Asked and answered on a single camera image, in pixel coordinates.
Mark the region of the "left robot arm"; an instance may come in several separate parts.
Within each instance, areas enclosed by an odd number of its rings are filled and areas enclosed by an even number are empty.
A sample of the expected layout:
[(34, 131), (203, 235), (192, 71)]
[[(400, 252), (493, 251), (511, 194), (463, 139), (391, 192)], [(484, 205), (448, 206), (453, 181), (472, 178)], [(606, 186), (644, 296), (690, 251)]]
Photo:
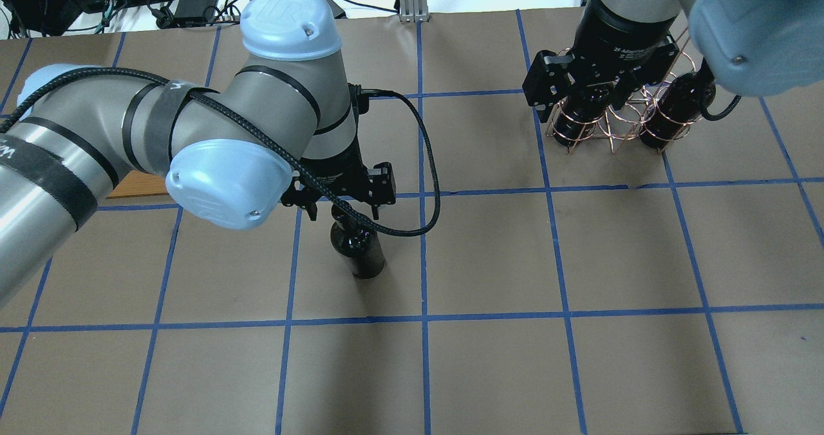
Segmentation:
[(220, 93), (139, 69), (53, 64), (24, 83), (2, 123), (2, 303), (82, 228), (131, 171), (157, 175), (186, 211), (219, 227), (260, 226), (278, 203), (314, 213), (323, 196), (361, 226), (417, 237), (374, 210), (389, 171), (361, 160), (358, 100), (324, 0), (253, 0), (239, 18), (247, 62)]

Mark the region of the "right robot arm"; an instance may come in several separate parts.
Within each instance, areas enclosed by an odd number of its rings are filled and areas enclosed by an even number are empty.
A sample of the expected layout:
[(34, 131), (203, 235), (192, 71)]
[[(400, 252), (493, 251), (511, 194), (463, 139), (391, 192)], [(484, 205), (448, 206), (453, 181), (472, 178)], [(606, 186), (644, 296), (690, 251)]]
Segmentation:
[(727, 92), (773, 96), (822, 80), (822, 0), (588, 0), (567, 55), (539, 51), (523, 83), (548, 109), (586, 87), (616, 83), (614, 104), (659, 83), (665, 37), (678, 15)]

